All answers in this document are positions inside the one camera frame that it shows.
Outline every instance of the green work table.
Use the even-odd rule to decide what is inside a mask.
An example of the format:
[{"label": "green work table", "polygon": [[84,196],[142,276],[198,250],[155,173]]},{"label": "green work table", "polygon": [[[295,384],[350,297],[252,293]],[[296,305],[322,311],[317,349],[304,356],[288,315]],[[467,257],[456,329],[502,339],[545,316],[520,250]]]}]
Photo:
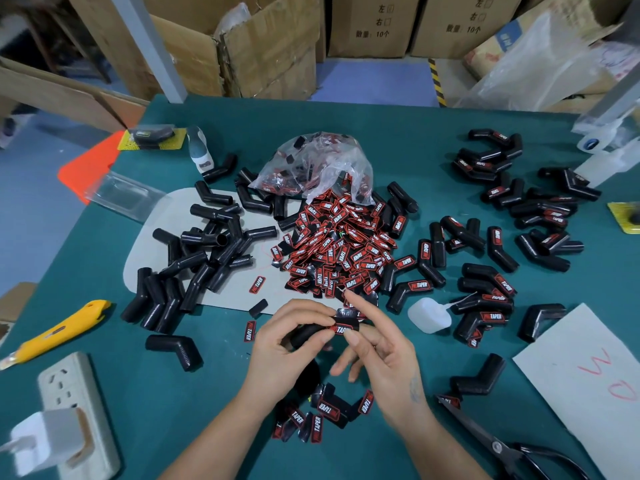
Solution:
[{"label": "green work table", "polygon": [[[158,96],[142,122],[198,125],[218,161],[227,152],[236,152],[239,166],[254,171],[269,160],[280,144],[294,136],[319,130],[355,136],[372,163],[376,190],[386,194],[387,184],[396,180],[420,204],[420,212],[410,214],[396,257],[415,253],[418,240],[429,236],[429,223],[445,215],[463,222],[478,217],[482,233],[486,233],[487,226],[501,226],[505,249],[521,264],[516,273],[507,275],[519,291],[516,312],[507,327],[485,334],[478,349],[471,349],[452,336],[425,335],[406,316],[418,297],[409,298],[404,312],[392,315],[393,320],[415,345],[428,394],[447,392],[450,376],[475,375],[489,353],[507,358],[507,367],[491,395],[467,396],[464,410],[501,440],[560,450],[597,479],[602,476],[580,443],[510,359],[526,346],[516,333],[524,311],[537,303],[563,303],[571,309],[585,302],[613,333],[627,341],[632,352],[640,353],[637,291],[632,289],[640,269],[640,242],[620,231],[606,206],[609,201],[639,199],[640,168],[610,179],[601,186],[604,195],[599,201],[583,204],[570,218],[572,238],[584,241],[586,250],[569,257],[572,268],[563,274],[526,261],[514,243],[519,232],[508,212],[480,202],[484,186],[464,181],[450,165],[462,146],[485,148],[482,142],[467,141],[470,128],[492,127],[505,134],[519,132],[525,151],[510,172],[514,177],[524,177],[527,186],[545,185],[536,176],[538,168],[573,167],[586,158],[575,148],[579,135],[570,132],[574,119],[565,114],[199,96],[190,96],[185,104],[172,105]],[[113,170],[167,193],[191,187],[198,179],[186,144],[178,151],[123,152]],[[233,190],[234,178],[235,173],[214,187]],[[145,350],[149,332],[120,320],[119,314],[133,298],[124,286],[122,270],[140,229],[139,223],[98,205],[85,209],[0,355],[9,354],[92,299],[110,300],[116,304],[115,309],[108,320],[84,336],[0,373],[0,443],[8,439],[18,421],[42,408],[36,385],[38,373],[75,351],[91,357],[122,459],[118,476],[121,480],[158,476],[238,391],[251,352],[251,344],[243,342],[247,313],[207,306],[182,320],[177,334],[192,337],[204,359],[204,366],[193,373],[183,372],[173,354]],[[477,258],[467,250],[450,255],[443,272],[448,283],[444,290],[436,290],[433,298],[446,303],[461,295],[456,281],[465,262],[493,264],[486,255]],[[418,272],[412,271],[401,280],[418,278]],[[387,297],[381,298],[382,309],[386,301]],[[267,319],[261,317],[258,327]],[[334,341],[336,348],[344,346],[343,339]],[[336,352],[323,353],[319,359],[323,370],[328,370],[336,357]],[[345,374],[329,380],[337,394],[350,402],[368,386],[366,377],[356,384],[348,384]],[[495,474],[497,465],[488,453],[455,425],[444,409],[431,404],[457,439]],[[303,405],[303,410],[308,411],[308,405]],[[297,437],[286,444],[269,440],[270,430],[271,423],[267,421],[245,461],[241,478],[417,477],[403,444],[375,406],[371,414],[345,430],[326,423],[320,445],[303,444]],[[553,478],[568,477],[553,464],[548,473]],[[10,457],[0,456],[0,477],[14,476]],[[49,469],[32,478],[53,479],[57,472]]]}]

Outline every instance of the right hand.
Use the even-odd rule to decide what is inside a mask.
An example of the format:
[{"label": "right hand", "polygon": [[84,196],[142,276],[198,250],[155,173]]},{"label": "right hand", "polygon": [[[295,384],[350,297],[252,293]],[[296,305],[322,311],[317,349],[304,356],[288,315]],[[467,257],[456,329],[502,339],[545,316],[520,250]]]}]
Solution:
[{"label": "right hand", "polygon": [[435,421],[424,396],[420,366],[411,341],[377,306],[348,290],[344,296],[375,326],[360,324],[359,332],[345,331],[349,346],[333,364],[330,374],[339,376],[352,364],[349,382],[355,382],[360,370],[366,368],[385,420],[403,437],[416,428],[424,428],[424,421]]}]

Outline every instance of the power outlet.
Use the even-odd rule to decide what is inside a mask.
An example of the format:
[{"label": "power outlet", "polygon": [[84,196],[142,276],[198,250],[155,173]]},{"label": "power outlet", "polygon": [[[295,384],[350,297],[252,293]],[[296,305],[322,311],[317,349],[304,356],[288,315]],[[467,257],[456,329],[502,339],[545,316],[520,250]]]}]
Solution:
[{"label": "power outlet", "polygon": [[41,372],[38,388],[45,410],[79,408],[92,443],[58,466],[60,480],[109,480],[120,469],[111,428],[95,384],[89,357],[74,352]]}]

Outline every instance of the yellow and black hazard tape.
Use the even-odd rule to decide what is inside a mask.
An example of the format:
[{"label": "yellow and black hazard tape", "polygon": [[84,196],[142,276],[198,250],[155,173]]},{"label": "yellow and black hazard tape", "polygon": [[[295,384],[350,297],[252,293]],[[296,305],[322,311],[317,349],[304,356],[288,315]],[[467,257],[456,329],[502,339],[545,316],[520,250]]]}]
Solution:
[{"label": "yellow and black hazard tape", "polygon": [[431,78],[433,79],[433,86],[436,89],[438,104],[440,104],[440,107],[447,107],[447,101],[444,99],[444,92],[442,92],[440,76],[438,76],[438,69],[436,68],[436,61],[429,59],[429,67],[431,68]]}]

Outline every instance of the left hand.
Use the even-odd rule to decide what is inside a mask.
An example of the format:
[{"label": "left hand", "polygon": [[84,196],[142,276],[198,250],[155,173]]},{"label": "left hand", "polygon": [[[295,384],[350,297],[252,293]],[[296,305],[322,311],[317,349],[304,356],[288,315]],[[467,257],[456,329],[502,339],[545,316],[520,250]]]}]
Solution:
[{"label": "left hand", "polygon": [[317,323],[332,326],[335,310],[310,299],[292,299],[265,323],[255,336],[249,371],[238,397],[266,417],[293,388],[309,362],[333,338],[332,330],[321,330],[295,352],[282,345],[282,339],[298,325]]}]

